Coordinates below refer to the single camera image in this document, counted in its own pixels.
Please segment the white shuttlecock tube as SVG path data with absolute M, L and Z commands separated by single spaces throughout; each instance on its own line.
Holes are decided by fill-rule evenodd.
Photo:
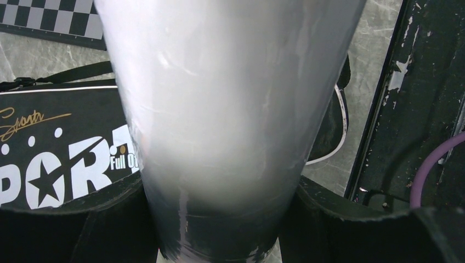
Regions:
M 262 262 L 365 1 L 95 1 L 163 257 Z

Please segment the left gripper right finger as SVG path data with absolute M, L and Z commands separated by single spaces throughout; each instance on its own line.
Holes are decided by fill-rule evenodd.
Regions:
M 389 214 L 302 176 L 279 243 L 283 262 L 464 262 L 464 211 Z

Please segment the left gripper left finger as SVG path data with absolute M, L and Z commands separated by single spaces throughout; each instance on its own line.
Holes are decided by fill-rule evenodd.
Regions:
M 156 262 L 139 173 L 57 208 L 1 209 L 1 262 Z

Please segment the black racket bag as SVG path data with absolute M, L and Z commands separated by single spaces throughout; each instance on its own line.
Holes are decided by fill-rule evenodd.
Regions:
M 297 175 L 348 132 L 346 60 L 319 92 L 315 70 L 194 76 L 150 70 L 124 91 L 108 61 L 1 84 L 1 207 L 57 208 L 139 173 L 158 208 L 196 216 L 283 206 Z

